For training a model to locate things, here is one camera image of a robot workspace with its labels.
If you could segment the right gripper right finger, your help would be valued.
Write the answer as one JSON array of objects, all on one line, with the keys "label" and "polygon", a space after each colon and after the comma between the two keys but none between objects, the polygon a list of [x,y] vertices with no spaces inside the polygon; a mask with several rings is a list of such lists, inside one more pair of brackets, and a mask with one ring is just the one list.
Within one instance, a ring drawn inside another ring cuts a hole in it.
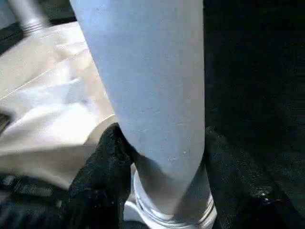
[{"label": "right gripper right finger", "polygon": [[221,229],[295,229],[288,196],[253,160],[214,127],[205,130],[204,163]]}]

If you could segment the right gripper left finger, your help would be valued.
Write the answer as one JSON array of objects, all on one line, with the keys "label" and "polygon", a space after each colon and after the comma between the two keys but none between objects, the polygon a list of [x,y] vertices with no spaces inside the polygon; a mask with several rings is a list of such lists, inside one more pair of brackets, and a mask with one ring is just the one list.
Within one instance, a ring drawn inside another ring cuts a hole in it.
[{"label": "right gripper left finger", "polygon": [[62,228],[122,228],[131,192],[132,153],[118,123],[105,129],[62,202]]}]

